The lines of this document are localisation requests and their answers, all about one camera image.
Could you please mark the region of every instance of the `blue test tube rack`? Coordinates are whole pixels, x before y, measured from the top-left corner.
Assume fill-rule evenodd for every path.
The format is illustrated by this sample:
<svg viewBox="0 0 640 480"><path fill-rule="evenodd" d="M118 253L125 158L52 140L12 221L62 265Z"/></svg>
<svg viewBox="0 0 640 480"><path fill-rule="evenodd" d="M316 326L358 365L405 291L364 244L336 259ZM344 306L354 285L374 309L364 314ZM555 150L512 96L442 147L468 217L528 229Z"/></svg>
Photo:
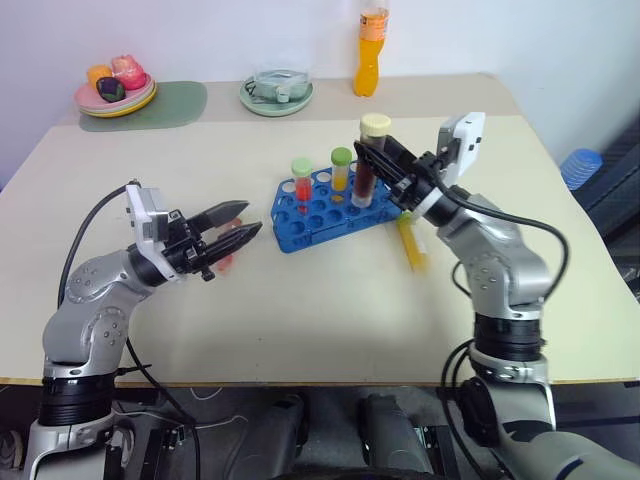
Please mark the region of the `blue test tube rack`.
<svg viewBox="0 0 640 480"><path fill-rule="evenodd" d="M351 203L355 174L349 170L347 189L334 192L331 189L331 168L317 170L313 179L311 201L305 202L306 213L300 211L301 203L293 191L293 179L278 185L271 207L273 233L280 250L292 253L334 238L342 237L380 223L394 220L401 210L391 200L389 189L376 180L373 200L368 208L358 208ZM341 202L334 197L342 197Z"/></svg>

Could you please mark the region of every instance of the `table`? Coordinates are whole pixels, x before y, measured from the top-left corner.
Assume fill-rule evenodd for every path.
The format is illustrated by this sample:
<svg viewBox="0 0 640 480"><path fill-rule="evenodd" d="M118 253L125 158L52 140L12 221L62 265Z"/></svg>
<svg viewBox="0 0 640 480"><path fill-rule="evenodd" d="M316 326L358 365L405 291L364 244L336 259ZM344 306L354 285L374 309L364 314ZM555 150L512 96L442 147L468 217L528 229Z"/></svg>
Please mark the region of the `table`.
<svg viewBox="0 0 640 480"><path fill-rule="evenodd" d="M130 334L152 372L170 384L411 383L438 381L448 352L472 333L470 302L449 281L454 256L421 222L427 274L413 274L393 223L283 254L269 212L296 156L317 168L332 148L351 145L358 118L381 111L415 153L433 150L450 115L485 111L478 160L459 184L505 211L555 225L569 239L566 279L542 322L554 382L640 376L640 307L594 226L565 188L548 153L509 92L486 75L383 79L372 99L346 80L316 83L296 115L264 119L234 97L237 83L208 84L198 122L166 130L87 133L70 112L49 130L0 194L0 383L38 383L41 335L55 308L60 269L89 209L131 178L163 192L187 216L246 199L246 222L264 228L210 283L164 285L141 304ZM78 262L125 248L133 236L125 199L107 206L87 232ZM560 249L524 230L552 271ZM123 365L131 361L125 354ZM137 374L121 382L139 382Z"/></svg>

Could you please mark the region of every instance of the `test tube cap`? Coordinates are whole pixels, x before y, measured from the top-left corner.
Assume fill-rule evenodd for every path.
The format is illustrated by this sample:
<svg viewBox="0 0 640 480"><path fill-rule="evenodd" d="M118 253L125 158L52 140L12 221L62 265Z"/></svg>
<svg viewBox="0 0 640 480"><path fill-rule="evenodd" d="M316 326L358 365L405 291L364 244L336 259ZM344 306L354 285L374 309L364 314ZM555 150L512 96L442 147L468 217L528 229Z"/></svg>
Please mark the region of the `test tube cap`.
<svg viewBox="0 0 640 480"><path fill-rule="evenodd" d="M296 177L308 177L312 171L313 165L307 157L295 158L293 162L291 162L291 172Z"/></svg>
<svg viewBox="0 0 640 480"><path fill-rule="evenodd" d="M347 147L336 147L331 151L331 163L336 167L346 167L353 160L351 150Z"/></svg>
<svg viewBox="0 0 640 480"><path fill-rule="evenodd" d="M382 113L365 113L360 118L360 133L367 137L384 137L391 131L391 119Z"/></svg>

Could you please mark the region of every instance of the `white wall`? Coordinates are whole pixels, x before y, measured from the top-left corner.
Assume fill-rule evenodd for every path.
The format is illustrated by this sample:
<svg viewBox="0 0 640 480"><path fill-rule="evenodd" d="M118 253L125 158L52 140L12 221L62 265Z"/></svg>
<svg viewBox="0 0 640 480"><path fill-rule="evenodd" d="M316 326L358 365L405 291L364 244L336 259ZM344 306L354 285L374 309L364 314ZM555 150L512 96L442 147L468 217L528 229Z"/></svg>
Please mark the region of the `white wall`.
<svg viewBox="0 0 640 480"><path fill-rule="evenodd" d="M161 81L239 80L284 52L349 77L357 22L354 0L5 0L0 185L92 64L130 52ZM640 1L392 0L382 75L479 71L511 89L556 161L599 148L640 108Z"/></svg>

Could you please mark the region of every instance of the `robotic arm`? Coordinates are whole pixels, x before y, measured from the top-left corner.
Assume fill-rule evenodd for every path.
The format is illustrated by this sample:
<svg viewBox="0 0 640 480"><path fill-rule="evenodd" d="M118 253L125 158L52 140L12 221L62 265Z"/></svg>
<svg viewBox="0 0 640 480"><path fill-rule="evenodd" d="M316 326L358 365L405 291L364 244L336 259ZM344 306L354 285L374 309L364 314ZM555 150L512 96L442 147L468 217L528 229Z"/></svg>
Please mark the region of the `robotic arm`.
<svg viewBox="0 0 640 480"><path fill-rule="evenodd" d="M108 458L116 449L103 447L114 425L114 378L135 370L118 368L133 309L167 281L189 273L213 279L209 266L248 243L262 226L232 228L207 244L202 234L236 218L248 202L224 202L187 219L179 210L168 211L156 189L130 184L126 192L136 243L80 265L45 328L43 396L29 435L26 480L40 477L45 464L55 468L54 454L86 447L92 448L84 461L95 463L89 471L111 478L104 465L120 461Z"/></svg>
<svg viewBox="0 0 640 480"><path fill-rule="evenodd" d="M638 466L555 430L547 360L540 353L542 308L553 285L549 272L519 228L496 218L501 215L495 205L454 185L475 160L483 125L483 113L450 119L440 129L437 154L420 158L391 136L384 151L354 144L359 161L390 188L392 201L438 227L438 237L466 271L475 311L469 358L476 376L462 384L457 399L465 430L516 479L640 478ZM463 208L452 194L498 214Z"/></svg>

